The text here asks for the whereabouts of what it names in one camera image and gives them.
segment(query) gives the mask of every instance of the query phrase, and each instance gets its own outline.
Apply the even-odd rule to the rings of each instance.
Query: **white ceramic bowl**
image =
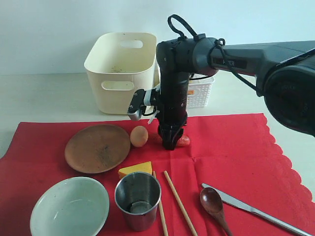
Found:
[[[36,203],[30,221],[33,236],[95,236],[109,211],[104,186],[89,177],[65,179]]]

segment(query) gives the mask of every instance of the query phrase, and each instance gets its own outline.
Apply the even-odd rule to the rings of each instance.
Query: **white wall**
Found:
[[[227,44],[314,40],[314,0],[2,0],[0,75],[84,72],[93,43],[109,31],[177,37],[173,13]]]

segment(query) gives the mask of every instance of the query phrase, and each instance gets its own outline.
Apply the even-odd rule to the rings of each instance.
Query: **knife handle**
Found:
[[[256,214],[256,215],[259,215],[261,216],[262,218],[274,223],[274,224],[277,224],[281,227],[283,227],[284,229],[286,229],[287,231],[291,232],[291,233],[294,233],[295,235],[299,235],[299,236],[312,236],[311,234],[303,231],[303,230],[300,230],[286,222],[283,222],[275,217],[272,217],[271,215],[268,215],[266,214],[265,212],[262,212],[256,208],[252,208],[252,213]]]

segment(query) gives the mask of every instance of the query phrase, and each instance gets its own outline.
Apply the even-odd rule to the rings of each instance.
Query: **yellow cheese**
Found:
[[[152,175],[151,161],[140,163],[140,164],[137,164],[134,166],[128,166],[128,167],[121,168],[120,170],[118,170],[119,178],[123,178],[124,176],[126,176],[130,173],[133,173],[133,172],[137,172],[137,171],[146,172],[146,173],[149,173]]]

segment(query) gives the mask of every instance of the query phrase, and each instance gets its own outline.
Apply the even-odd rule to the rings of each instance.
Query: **red tablecloth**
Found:
[[[57,182],[74,176],[99,180],[110,196],[111,208],[99,232],[105,235],[162,235],[159,213],[144,232],[131,231],[114,202],[119,168],[151,160],[162,187],[162,202],[170,236],[190,235],[189,228],[163,175],[167,170],[199,235],[224,235],[199,203],[201,183],[214,186],[276,218],[315,234],[315,204],[310,191],[291,169],[269,133],[263,114],[188,118],[189,147],[166,151],[152,139],[132,148],[118,167],[98,175],[72,170],[64,159],[68,140],[94,124],[111,123],[130,132],[143,125],[155,133],[158,122],[109,121],[19,124],[10,148],[0,160],[0,234],[30,235],[29,221],[38,198]],[[235,236],[285,236],[284,230],[224,204],[226,220]]]

